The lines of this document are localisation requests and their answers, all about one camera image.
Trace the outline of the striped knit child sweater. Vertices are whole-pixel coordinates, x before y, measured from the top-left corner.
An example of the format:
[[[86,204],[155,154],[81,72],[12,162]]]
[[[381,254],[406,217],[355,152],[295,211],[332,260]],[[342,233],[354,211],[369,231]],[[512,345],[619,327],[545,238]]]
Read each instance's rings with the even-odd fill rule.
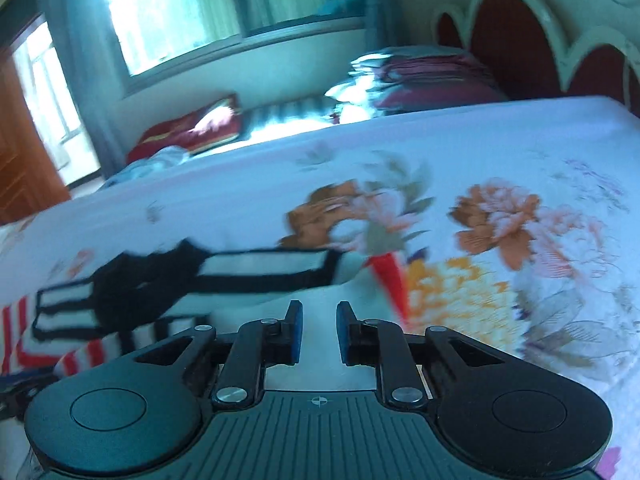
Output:
[[[392,252],[330,249],[123,252],[93,274],[39,289],[1,309],[1,373],[60,377],[113,361],[187,328],[221,332],[270,318],[298,299],[323,322],[348,301],[367,318],[406,322],[409,293]]]

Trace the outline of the floral white bed sheet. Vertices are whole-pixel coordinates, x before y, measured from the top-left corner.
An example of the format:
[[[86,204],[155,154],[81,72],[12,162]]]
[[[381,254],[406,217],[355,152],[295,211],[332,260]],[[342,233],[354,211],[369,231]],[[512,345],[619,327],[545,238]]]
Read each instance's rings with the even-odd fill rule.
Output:
[[[370,119],[194,158],[1,231],[1,371],[73,373],[118,355],[135,306],[96,314],[98,271],[183,240],[213,275],[303,272],[298,367],[268,385],[364,388],[340,363],[341,299],[413,333],[445,325],[604,397],[608,479],[639,474],[639,122],[607,98]]]

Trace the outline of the light blue cloth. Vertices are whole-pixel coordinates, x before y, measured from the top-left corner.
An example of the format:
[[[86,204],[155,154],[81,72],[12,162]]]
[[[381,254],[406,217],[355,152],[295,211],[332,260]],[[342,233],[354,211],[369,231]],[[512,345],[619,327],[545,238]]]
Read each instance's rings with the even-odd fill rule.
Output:
[[[107,179],[101,188],[112,188],[121,183],[139,180],[150,174],[180,166],[190,158],[189,152],[184,148],[179,148],[178,146],[162,148],[150,157],[132,162],[122,171],[119,171],[117,174],[114,174],[113,177]]]

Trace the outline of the red folded blanket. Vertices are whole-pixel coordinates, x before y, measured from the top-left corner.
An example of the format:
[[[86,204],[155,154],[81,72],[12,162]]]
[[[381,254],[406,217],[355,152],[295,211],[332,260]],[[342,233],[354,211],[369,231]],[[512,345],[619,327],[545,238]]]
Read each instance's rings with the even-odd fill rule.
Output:
[[[230,93],[194,112],[149,128],[128,153],[126,162],[149,158],[170,146],[183,148],[190,155],[200,154],[238,140],[241,133],[239,97]]]

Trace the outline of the striped small mattress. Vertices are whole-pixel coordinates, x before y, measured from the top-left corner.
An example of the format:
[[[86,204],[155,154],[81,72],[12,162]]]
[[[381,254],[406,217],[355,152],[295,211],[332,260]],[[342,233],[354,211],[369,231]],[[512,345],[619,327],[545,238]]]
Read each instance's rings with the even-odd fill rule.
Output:
[[[334,108],[333,100],[310,96],[244,110],[239,139],[262,143],[323,129],[333,125]]]

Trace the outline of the stack of folded bedding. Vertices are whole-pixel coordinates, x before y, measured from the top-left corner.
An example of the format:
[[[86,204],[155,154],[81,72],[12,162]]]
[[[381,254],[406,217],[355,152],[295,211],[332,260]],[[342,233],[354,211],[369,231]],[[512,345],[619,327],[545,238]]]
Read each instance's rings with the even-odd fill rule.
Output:
[[[350,62],[348,78],[326,90],[338,104],[369,116],[506,102],[491,71],[461,48],[389,47]]]

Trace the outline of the brown wooden door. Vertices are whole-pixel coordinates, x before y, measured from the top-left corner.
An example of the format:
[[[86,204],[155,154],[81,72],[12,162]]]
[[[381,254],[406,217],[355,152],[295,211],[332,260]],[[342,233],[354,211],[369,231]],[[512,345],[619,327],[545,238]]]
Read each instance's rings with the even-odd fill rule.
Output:
[[[1,59],[1,224],[70,200],[24,99],[12,58]]]

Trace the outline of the right blue-grey curtain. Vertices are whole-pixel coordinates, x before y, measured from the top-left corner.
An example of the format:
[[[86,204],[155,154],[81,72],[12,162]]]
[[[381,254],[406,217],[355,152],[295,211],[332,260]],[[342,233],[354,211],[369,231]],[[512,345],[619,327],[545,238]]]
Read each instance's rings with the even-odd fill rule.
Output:
[[[398,0],[366,0],[366,45],[369,50],[393,47],[402,32]]]

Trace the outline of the blue-grey curtain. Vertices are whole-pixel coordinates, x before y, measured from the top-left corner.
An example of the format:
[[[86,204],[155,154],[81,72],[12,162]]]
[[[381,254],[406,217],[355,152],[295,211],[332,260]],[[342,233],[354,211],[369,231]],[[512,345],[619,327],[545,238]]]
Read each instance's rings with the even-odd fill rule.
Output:
[[[402,32],[398,0],[366,0],[366,45],[369,50],[393,47]]]
[[[124,168],[126,154],[112,114],[118,89],[106,1],[38,0],[38,6],[103,177],[108,179]]]

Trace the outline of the red heart-shaped headboard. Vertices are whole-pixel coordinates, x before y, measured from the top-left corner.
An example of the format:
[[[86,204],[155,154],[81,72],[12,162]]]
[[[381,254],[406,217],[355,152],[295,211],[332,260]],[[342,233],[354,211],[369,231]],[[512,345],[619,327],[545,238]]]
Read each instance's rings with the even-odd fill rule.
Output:
[[[434,40],[472,53],[512,100],[607,96],[639,114],[639,48],[598,25],[570,41],[544,0],[471,0],[436,6]]]

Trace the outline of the large window with blinds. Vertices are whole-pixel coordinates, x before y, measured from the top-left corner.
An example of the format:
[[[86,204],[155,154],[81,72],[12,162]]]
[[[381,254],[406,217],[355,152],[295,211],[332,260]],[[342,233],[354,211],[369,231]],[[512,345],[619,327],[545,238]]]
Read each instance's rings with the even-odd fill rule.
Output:
[[[292,27],[362,18],[366,0],[105,0],[122,64],[136,86],[200,56]]]

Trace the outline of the left blue-grey curtain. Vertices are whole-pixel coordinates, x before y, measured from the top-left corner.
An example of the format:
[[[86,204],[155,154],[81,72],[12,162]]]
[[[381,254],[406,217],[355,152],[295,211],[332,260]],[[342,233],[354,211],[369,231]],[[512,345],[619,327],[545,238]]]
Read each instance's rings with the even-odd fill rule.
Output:
[[[106,1],[38,0],[38,6],[103,177],[108,179],[124,168],[126,154],[112,114],[118,89]]]

